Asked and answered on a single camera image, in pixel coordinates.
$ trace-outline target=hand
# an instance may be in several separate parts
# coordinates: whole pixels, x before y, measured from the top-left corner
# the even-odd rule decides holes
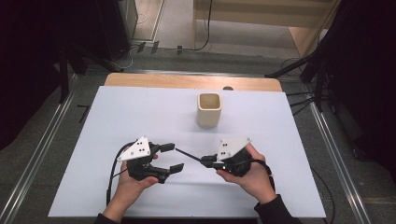
[[[254,160],[265,161],[265,157],[253,145],[248,144],[245,149]],[[267,171],[257,162],[251,163],[250,170],[243,177],[232,175],[223,170],[217,170],[217,173],[225,181],[241,186],[246,193],[259,200],[260,204],[269,203],[276,198]]]
[[[127,169],[126,161],[123,161],[120,170],[124,171],[125,169]],[[120,223],[125,211],[137,200],[143,190],[156,183],[158,183],[156,177],[149,176],[138,181],[131,178],[127,171],[123,172],[120,174],[116,193],[103,212],[103,216]]]

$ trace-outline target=white board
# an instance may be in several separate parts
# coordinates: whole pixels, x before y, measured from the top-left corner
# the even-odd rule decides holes
[[[219,125],[195,121],[197,95],[218,92]],[[117,152],[146,135],[155,144],[175,143],[200,158],[217,153],[221,138],[250,137],[265,155],[294,217],[325,217],[307,157],[284,92],[100,87],[58,189],[50,217],[96,217],[106,207],[106,189]],[[152,165],[181,173],[146,189],[127,217],[257,217],[256,199],[226,183],[213,169],[177,151],[159,153]],[[113,181],[113,193],[118,179]]]

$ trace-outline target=cup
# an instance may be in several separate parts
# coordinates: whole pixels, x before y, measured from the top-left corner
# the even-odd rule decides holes
[[[218,125],[221,114],[221,99],[215,92],[198,95],[198,125],[203,128],[214,128]]]

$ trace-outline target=person's left hand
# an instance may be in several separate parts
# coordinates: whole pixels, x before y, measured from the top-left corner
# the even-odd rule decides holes
[[[122,162],[120,171],[127,169],[126,161]],[[143,180],[135,180],[128,175],[128,171],[120,174],[119,184],[116,193],[111,199],[103,216],[108,217],[116,222],[121,222],[125,211],[137,200],[144,189],[158,183],[158,179],[153,176],[146,177]]]

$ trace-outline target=black sleeve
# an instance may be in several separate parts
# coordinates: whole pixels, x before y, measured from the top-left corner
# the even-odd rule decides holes
[[[269,203],[257,203],[254,210],[259,214],[262,223],[265,224],[302,223],[298,218],[291,216],[285,204],[283,204],[282,197],[280,195],[277,195],[277,197]]]
[[[120,223],[115,222],[99,213],[98,217],[96,218],[93,224],[120,224]]]

